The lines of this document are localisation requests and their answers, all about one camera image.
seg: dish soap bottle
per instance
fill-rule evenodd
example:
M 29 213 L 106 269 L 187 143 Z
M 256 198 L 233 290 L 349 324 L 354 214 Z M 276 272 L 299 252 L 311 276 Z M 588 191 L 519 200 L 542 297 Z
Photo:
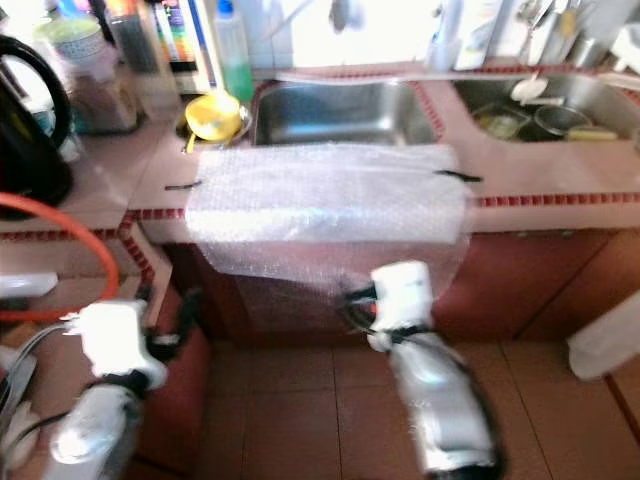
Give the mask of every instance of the dish soap bottle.
M 231 0 L 218 0 L 218 12 L 213 24 L 218 40 L 224 87 L 241 102 L 249 102 L 253 97 L 253 79 L 247 37 L 242 16 L 234 10 Z

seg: cabinet door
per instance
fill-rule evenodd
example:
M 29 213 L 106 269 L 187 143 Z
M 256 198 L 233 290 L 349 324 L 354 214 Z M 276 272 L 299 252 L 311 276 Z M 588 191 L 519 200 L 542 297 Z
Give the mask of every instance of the cabinet door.
M 434 306 L 436 328 L 451 339 L 516 337 L 609 236 L 590 230 L 474 235 L 458 275 Z
M 640 232 L 622 231 L 536 316 L 522 338 L 566 338 L 639 289 Z

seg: tiled floor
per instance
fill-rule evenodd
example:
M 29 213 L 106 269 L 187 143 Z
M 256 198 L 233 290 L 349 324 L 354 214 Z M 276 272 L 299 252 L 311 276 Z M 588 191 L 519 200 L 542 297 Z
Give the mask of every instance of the tiled floor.
M 611 385 L 573 377 L 564 345 L 457 348 L 496 409 L 508 479 L 640 478 L 640 446 Z M 615 384 L 640 413 L 640 363 Z M 421 478 L 386 356 L 368 348 L 217 346 L 209 395 L 196 480 Z

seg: orange hose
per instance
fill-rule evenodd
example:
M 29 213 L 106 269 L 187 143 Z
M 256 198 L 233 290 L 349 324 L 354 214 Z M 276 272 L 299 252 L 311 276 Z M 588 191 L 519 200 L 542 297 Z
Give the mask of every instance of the orange hose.
M 108 300 L 116 296 L 118 292 L 118 267 L 113 255 L 107 246 L 91 231 L 71 218 L 66 213 L 56 208 L 30 198 L 11 193 L 0 193 L 0 206 L 6 206 L 32 213 L 66 229 L 71 235 L 82 242 L 89 250 L 95 253 L 104 267 L 107 275 L 107 283 L 98 300 Z M 73 307 L 60 310 L 47 310 L 41 312 L 16 312 L 0 310 L 0 322 L 56 322 L 60 317 L 69 312 L 77 312 L 83 307 Z

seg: bubble wrap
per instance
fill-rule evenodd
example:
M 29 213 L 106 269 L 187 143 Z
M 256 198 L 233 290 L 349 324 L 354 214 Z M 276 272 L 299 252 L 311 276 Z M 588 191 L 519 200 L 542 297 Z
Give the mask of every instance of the bubble wrap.
M 429 264 L 442 291 L 466 251 L 470 198 L 444 145 L 318 144 L 211 152 L 185 211 L 222 273 L 335 292 L 381 265 Z

